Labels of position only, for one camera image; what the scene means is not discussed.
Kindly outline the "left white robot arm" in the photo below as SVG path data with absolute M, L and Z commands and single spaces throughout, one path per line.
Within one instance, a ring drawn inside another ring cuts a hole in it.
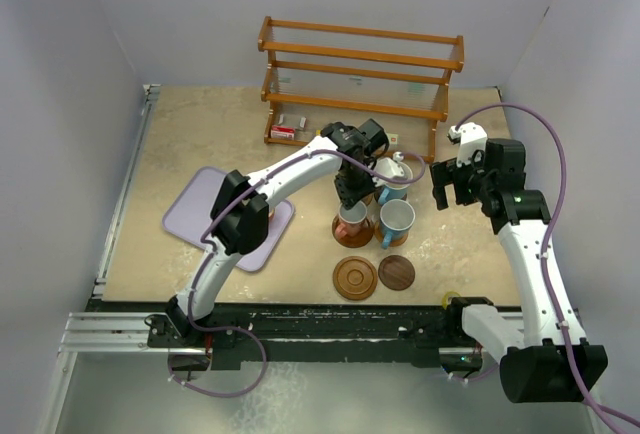
M 201 263 L 190 281 L 167 303 L 171 335 L 184 346 L 202 341 L 203 318 L 242 256 L 259 248 L 269 233 L 269 212 L 290 195 L 332 175 L 340 203 L 353 208 L 375 190 L 372 165 L 389 140 L 383 127 L 369 119 L 359 127 L 330 123 L 305 147 L 262 170 L 229 172 L 201 236 Z

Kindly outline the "blue mug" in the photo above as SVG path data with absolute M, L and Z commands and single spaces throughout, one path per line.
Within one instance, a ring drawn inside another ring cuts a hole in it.
M 410 169 L 409 173 L 412 175 L 410 179 L 413 178 L 413 172 L 411 168 L 403 162 L 403 164 Z M 386 182 L 384 185 L 378 186 L 375 198 L 380 206 L 384 205 L 390 200 L 407 199 L 407 192 L 409 189 L 408 184 L 398 184 L 397 182 Z
M 405 200 L 390 200 L 380 209 L 379 222 L 383 226 L 384 233 L 409 232 L 415 219 L 414 208 Z

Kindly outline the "grey cup with orange handle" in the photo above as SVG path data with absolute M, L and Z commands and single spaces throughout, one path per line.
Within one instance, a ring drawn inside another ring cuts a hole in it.
M 338 211 L 338 223 L 334 228 L 336 238 L 342 240 L 358 235 L 368 225 L 367 214 L 367 205 L 362 201 L 351 208 L 342 204 Z

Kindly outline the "brown ringed wooden saucer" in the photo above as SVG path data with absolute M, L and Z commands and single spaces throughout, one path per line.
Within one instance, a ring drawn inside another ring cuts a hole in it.
M 352 249 L 364 247 L 374 236 L 374 226 L 369 218 L 364 219 L 363 223 L 360 225 L 360 231 L 355 235 L 341 236 L 339 234 L 340 224 L 341 220 L 339 216 L 336 215 L 332 221 L 332 234 L 333 238 L 344 247 Z

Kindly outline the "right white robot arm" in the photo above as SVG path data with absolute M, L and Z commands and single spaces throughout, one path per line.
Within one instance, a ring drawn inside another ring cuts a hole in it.
M 578 385 L 592 388 L 608 365 L 592 345 L 564 289 L 545 234 L 551 225 L 546 199 L 525 187 L 526 151 L 516 140 L 452 132 L 456 157 L 430 168 L 438 209 L 447 208 L 447 186 L 459 205 L 480 203 L 515 277 L 523 327 L 510 325 L 497 307 L 480 298 L 458 298 L 445 320 L 456 345 L 477 341 L 498 364 L 501 385 L 513 403 L 582 402 Z

